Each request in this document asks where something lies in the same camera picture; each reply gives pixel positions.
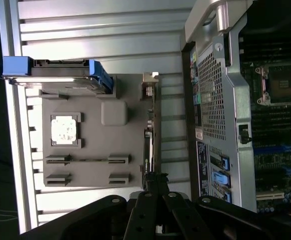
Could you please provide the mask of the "CPU socket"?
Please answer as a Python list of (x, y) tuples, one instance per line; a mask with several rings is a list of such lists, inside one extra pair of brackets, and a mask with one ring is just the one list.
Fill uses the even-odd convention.
[(291, 106), (291, 62), (257, 67), (260, 91), (256, 103), (265, 107)]

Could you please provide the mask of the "black side panel latch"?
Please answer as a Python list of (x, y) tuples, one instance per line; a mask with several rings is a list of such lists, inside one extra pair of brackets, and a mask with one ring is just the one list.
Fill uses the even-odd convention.
[(238, 126), (239, 130), (239, 141), (241, 144), (245, 145), (252, 141), (249, 134), (249, 126), (247, 124), (241, 124)]

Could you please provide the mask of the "hard drive in blue caddy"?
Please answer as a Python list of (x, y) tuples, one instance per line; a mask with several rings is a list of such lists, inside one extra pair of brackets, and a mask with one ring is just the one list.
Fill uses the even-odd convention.
[(92, 77), (99, 87), (83, 86), (38, 89), (44, 95), (96, 96), (112, 94), (114, 80), (102, 64), (94, 59), (48, 60), (28, 56), (5, 56), (0, 64), (0, 79), (8, 81), (14, 77)]

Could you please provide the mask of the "green motherboard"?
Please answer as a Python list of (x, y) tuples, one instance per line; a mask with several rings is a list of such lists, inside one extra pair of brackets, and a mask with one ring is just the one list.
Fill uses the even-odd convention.
[[(239, 34), (239, 51), (242, 49), (287, 48), (287, 45), (243, 45), (240, 37), (250, 35), (291, 36), (286, 32), (256, 33), (242, 31)], [(256, 103), (261, 90), (257, 67), (266, 64), (287, 63), (286, 60), (242, 61), (240, 72), (249, 85), (251, 107), (252, 148), (291, 145), (291, 105), (262, 106)], [(291, 152), (254, 155), (256, 210), (261, 214), (291, 213)]]

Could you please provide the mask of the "grey parts rack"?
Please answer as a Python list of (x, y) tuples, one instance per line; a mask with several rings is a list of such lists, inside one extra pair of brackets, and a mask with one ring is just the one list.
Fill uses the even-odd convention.
[[(144, 129), (151, 102), (141, 100), (143, 74), (119, 74), (112, 94), (42, 95), (43, 181), (47, 187), (142, 187)], [(77, 141), (54, 145), (51, 121), (72, 116)], [(129, 163), (47, 163), (48, 158), (107, 159), (129, 157)]]

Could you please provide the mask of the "black RAM slot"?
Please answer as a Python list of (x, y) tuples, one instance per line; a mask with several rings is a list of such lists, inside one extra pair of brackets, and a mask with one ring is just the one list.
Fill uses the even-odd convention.
[(289, 35), (245, 35), (239, 39), (240, 43), (245, 46), (291, 46), (291, 36)]
[(240, 59), (244, 62), (288, 60), (291, 59), (291, 48), (241, 49)]

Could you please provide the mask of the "silver CPU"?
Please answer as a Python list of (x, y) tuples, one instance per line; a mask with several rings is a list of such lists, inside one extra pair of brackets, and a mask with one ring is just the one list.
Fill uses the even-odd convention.
[(57, 115), (51, 120), (53, 145), (73, 145), (78, 140), (77, 121), (72, 116)]

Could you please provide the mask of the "open black PC case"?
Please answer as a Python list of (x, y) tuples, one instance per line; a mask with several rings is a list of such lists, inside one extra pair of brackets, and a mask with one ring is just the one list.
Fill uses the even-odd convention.
[[(191, 197), (223, 200), (257, 212), (250, 87), (241, 74), (239, 35), (291, 31), (291, 0), (196, 0), (180, 37)], [(230, 171), (221, 155), (229, 157)], [(212, 180), (230, 175), (231, 187)]]

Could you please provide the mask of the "green RAM stick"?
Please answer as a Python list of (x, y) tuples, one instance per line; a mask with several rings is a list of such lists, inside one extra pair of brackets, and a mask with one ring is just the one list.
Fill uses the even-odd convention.
[(128, 157), (108, 157), (107, 159), (74, 159), (74, 158), (47, 158), (46, 162), (48, 164), (70, 164), (70, 163), (89, 163), (89, 162), (107, 162), (109, 164), (128, 164), (129, 163), (129, 156)]

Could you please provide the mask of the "blue expansion slot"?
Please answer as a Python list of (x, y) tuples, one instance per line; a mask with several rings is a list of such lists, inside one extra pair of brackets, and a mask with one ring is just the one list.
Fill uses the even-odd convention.
[(278, 145), (278, 146), (268, 146), (268, 147), (254, 147), (253, 154), (264, 155), (264, 154), (282, 154), (290, 153), (291, 145)]

